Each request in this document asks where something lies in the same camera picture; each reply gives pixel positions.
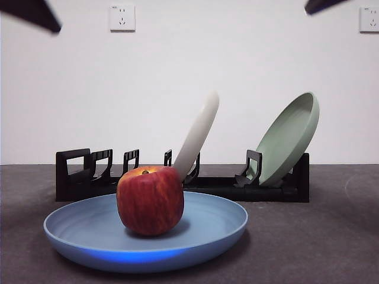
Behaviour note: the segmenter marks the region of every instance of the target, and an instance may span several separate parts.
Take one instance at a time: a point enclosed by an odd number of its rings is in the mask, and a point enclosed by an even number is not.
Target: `blue plate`
[[[245,230],[239,204],[203,193],[184,193],[184,213],[166,234],[142,237],[121,223],[115,194],[89,198],[52,212],[43,227],[52,246],[94,269],[151,273],[210,260],[231,248]]]

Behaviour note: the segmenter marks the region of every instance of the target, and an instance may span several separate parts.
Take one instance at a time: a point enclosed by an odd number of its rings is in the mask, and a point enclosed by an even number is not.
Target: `table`
[[[202,165],[201,175],[242,169]],[[54,171],[1,166],[3,284],[379,283],[378,164],[311,165],[310,203],[239,202],[249,223],[234,247],[207,263],[151,275],[89,269],[51,247],[43,221],[69,203],[54,201]]]

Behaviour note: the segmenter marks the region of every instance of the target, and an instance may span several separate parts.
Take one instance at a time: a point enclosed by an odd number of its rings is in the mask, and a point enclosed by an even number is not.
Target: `plate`
[[[262,153],[261,186],[275,186],[295,166],[307,149],[319,121],[319,103],[313,93],[304,93],[272,123],[256,151]],[[252,178],[256,163],[247,177]]]
[[[189,129],[183,146],[175,159],[173,167],[178,171],[181,180],[184,180],[191,170],[211,129],[214,117],[219,108],[217,92],[209,94],[204,106]]]
[[[74,202],[52,212],[43,227],[64,257],[94,269],[121,273],[175,270],[222,254],[245,230],[248,213],[214,195],[184,193],[180,222],[158,237],[142,237],[121,223],[115,194]]]

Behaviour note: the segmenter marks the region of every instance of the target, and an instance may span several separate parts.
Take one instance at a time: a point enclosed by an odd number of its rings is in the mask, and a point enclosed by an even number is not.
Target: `plate rim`
[[[80,200],[80,201],[75,201],[75,202],[72,202],[70,204],[67,204],[67,205],[64,205],[58,209],[55,209],[53,212],[51,212],[44,220],[43,222],[43,229],[44,229],[44,232],[52,239],[54,239],[54,241],[57,241],[59,243],[63,243],[65,245],[68,245],[68,246],[71,246],[71,247],[75,247],[75,248],[78,248],[78,249],[85,249],[85,250],[96,250],[96,251],[106,251],[106,252],[112,252],[112,253],[154,253],[154,252],[160,252],[160,251],[168,251],[168,250],[183,250],[183,249],[192,249],[194,247],[200,247],[200,246],[204,246],[204,245],[207,245],[207,244],[211,244],[211,243],[215,243],[215,242],[218,242],[220,240],[224,240],[226,238],[229,238],[231,235],[233,234],[236,234],[237,232],[239,232],[240,230],[242,230],[246,224],[248,223],[249,221],[249,214],[248,212],[245,210],[245,208],[241,205],[241,204],[238,204],[237,202],[235,201],[231,201],[227,198],[223,198],[221,196],[216,196],[216,195],[211,195],[211,194],[207,194],[207,193],[200,193],[200,192],[190,192],[190,191],[183,191],[183,193],[189,193],[190,195],[207,195],[207,196],[210,196],[212,198],[219,198],[219,199],[223,199],[224,201],[226,202],[231,202],[233,204],[236,204],[240,209],[242,209],[242,211],[245,213],[245,220],[244,222],[238,226],[235,230],[229,232],[228,234],[225,234],[223,235],[222,237],[219,237],[219,238],[216,238],[214,240],[210,240],[210,241],[206,241],[204,243],[199,243],[199,244],[192,244],[192,245],[189,245],[189,246],[180,246],[180,247],[170,247],[170,248],[154,248],[154,249],[144,249],[144,250],[111,250],[111,249],[104,249],[104,248],[97,248],[97,247],[91,247],[91,246],[82,246],[82,245],[79,245],[79,244],[75,244],[73,242],[70,242],[70,241],[66,241],[62,238],[59,238],[57,236],[55,236],[54,234],[52,234],[48,229],[47,229],[47,220],[50,218],[50,216],[52,216],[53,214],[55,214],[56,212],[60,211],[60,210],[63,210],[64,208],[67,208],[67,207],[70,207],[70,206],[73,206],[73,204],[77,204],[79,202],[83,202],[83,201],[87,201],[89,199],[95,199],[95,198],[103,198],[105,196],[111,196],[111,195],[116,195],[116,193],[111,193],[111,194],[107,194],[107,195],[101,195],[101,196],[95,196],[95,197],[91,197],[91,198],[86,198],[86,199],[83,199],[83,200]]]

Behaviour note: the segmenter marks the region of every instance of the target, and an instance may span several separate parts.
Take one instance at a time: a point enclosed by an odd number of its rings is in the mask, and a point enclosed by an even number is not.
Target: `white plate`
[[[211,129],[218,108],[219,95],[217,92],[212,92],[207,97],[203,108],[189,130],[182,149],[174,162],[173,167],[178,171],[181,180],[185,179],[196,161],[196,157]]]

